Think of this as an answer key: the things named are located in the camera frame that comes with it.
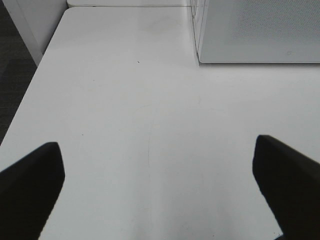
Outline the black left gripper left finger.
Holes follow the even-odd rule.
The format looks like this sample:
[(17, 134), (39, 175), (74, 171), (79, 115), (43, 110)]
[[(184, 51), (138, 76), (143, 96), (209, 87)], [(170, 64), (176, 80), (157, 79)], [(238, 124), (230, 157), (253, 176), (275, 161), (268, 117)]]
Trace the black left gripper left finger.
[(47, 142), (0, 173), (0, 238), (37, 240), (65, 181), (57, 142)]

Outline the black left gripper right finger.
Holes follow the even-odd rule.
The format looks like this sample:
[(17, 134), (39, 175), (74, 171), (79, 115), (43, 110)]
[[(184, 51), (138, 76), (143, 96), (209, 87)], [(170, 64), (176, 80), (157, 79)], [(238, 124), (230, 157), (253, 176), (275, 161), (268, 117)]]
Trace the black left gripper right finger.
[(256, 139), (252, 173), (285, 240), (320, 238), (320, 164), (270, 135)]

